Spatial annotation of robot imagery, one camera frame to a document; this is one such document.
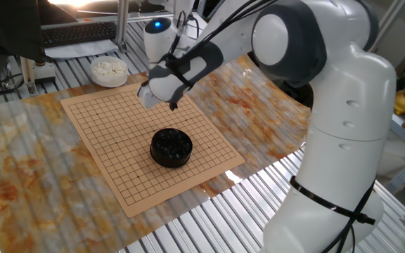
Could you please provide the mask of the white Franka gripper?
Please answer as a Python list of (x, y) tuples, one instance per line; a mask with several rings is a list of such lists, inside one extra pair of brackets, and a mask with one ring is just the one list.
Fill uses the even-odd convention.
[[(150, 90), (149, 82), (143, 82), (140, 85), (137, 91), (137, 96), (139, 97), (142, 106), (147, 109), (153, 108), (158, 103), (161, 103), (161, 100), (159, 100)], [(173, 111), (178, 108), (178, 105), (177, 103), (170, 103), (169, 108)]]

